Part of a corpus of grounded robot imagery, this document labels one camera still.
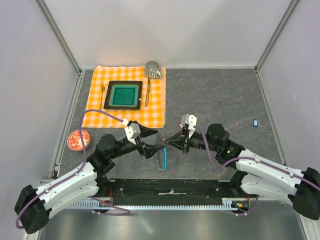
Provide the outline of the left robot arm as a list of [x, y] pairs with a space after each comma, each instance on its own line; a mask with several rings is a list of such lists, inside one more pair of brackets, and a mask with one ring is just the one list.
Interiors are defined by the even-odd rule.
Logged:
[[126, 136], [117, 140], [112, 134], [104, 134], [90, 156], [82, 164], [47, 184], [36, 188], [25, 186], [17, 199], [14, 211], [15, 226], [31, 235], [43, 228], [57, 213], [84, 198], [106, 196], [110, 180], [106, 174], [115, 166], [114, 159], [137, 151], [149, 159], [164, 149], [164, 144], [147, 144], [143, 138], [158, 134], [151, 129], [130, 121], [125, 127]]

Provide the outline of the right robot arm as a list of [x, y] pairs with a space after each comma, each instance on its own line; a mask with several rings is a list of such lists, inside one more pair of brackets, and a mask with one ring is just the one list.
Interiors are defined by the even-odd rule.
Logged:
[[215, 152], [221, 167], [236, 170], [229, 191], [235, 197], [244, 193], [281, 201], [300, 215], [320, 218], [320, 173], [311, 167], [306, 170], [288, 167], [263, 158], [229, 139], [221, 124], [211, 124], [207, 131], [199, 126], [184, 125], [179, 133], [165, 144], [188, 153], [190, 148]]

